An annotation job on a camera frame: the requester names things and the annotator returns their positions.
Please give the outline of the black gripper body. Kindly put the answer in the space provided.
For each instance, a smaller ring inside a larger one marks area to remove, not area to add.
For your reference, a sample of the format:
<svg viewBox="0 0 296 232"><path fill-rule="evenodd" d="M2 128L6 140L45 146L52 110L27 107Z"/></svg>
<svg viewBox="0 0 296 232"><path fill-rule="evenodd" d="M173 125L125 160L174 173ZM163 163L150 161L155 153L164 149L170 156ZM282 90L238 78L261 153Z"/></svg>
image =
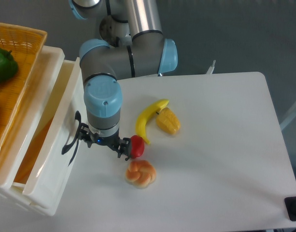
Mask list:
<svg viewBox="0 0 296 232"><path fill-rule="evenodd" d="M89 148L92 144L108 146L110 148L118 148L120 146L119 129L116 129L114 132L110 132L110 130L92 131L89 129L89 138Z"/></svg>

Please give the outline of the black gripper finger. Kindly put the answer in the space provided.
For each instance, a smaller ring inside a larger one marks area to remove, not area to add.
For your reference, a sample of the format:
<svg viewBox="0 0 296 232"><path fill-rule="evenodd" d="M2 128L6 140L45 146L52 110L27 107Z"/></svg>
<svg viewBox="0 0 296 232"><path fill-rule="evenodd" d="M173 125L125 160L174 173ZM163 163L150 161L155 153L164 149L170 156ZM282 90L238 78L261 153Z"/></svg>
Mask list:
<svg viewBox="0 0 296 232"><path fill-rule="evenodd" d="M132 143L130 138L120 139L115 138L112 142L113 151L117 152L117 157L121 158L122 155L125 155L126 158L131 158Z"/></svg>
<svg viewBox="0 0 296 232"><path fill-rule="evenodd" d="M78 140L84 141L87 144L87 147L90 148L94 144L92 134L90 133L89 127L85 123L81 123L79 126Z"/></svg>

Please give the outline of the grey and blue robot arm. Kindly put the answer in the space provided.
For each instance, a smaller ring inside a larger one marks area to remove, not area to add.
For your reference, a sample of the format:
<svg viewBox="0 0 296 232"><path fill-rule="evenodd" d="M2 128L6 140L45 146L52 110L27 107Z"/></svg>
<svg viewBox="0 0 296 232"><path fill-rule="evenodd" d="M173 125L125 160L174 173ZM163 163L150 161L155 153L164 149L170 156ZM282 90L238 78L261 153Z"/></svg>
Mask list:
<svg viewBox="0 0 296 232"><path fill-rule="evenodd" d="M87 123L80 122L66 154L79 141L107 146L130 158L130 138L119 137L122 91L119 80L171 72L178 65L176 44L163 36L154 0L71 0L73 14L81 20L103 15L122 34L114 39L91 39L79 50Z"/></svg>

